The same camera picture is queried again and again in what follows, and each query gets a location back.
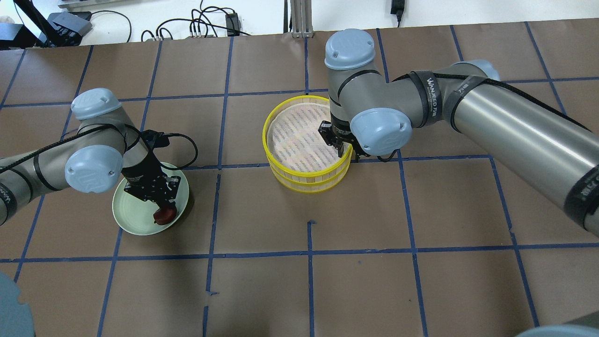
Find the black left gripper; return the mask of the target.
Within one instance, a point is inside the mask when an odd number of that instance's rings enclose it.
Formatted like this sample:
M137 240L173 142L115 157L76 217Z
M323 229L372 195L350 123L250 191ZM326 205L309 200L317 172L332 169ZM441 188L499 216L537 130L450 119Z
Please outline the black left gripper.
M124 192L141 201L151 201L158 206L175 206L180 183L180 176L161 175L143 183L134 184L127 181Z

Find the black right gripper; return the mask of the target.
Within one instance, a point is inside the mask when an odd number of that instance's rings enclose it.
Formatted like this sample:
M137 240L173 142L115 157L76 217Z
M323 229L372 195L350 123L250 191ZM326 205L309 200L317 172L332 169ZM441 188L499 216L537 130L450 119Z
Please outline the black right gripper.
M318 133L328 147L333 147L335 149L338 158L343 158L346 152L345 144L349 144L351 145L353 152L355 152L355 162L360 161L361 146L352 132L346 132L339 129L330 121L322 121L318 128Z

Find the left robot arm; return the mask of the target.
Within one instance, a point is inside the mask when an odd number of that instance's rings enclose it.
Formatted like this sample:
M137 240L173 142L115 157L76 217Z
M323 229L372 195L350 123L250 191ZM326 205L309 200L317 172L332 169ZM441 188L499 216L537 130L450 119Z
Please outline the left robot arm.
M142 132L109 89L96 88L77 96L71 111L80 122L77 132L36 151L1 160L1 222L45 194L72 188L99 194L117 186L140 201L155 204L158 225L177 220L188 204L182 174L154 153L169 145L170 134Z

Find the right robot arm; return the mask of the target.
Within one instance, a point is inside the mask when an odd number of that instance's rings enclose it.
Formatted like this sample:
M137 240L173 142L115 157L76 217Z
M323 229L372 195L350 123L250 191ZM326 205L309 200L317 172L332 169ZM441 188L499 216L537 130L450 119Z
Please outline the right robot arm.
M597 134L502 82L487 60L388 81L374 63L374 38L359 29L332 34L324 53L331 119L319 134L340 155L348 144L358 156L387 162L414 129L444 121L598 235Z

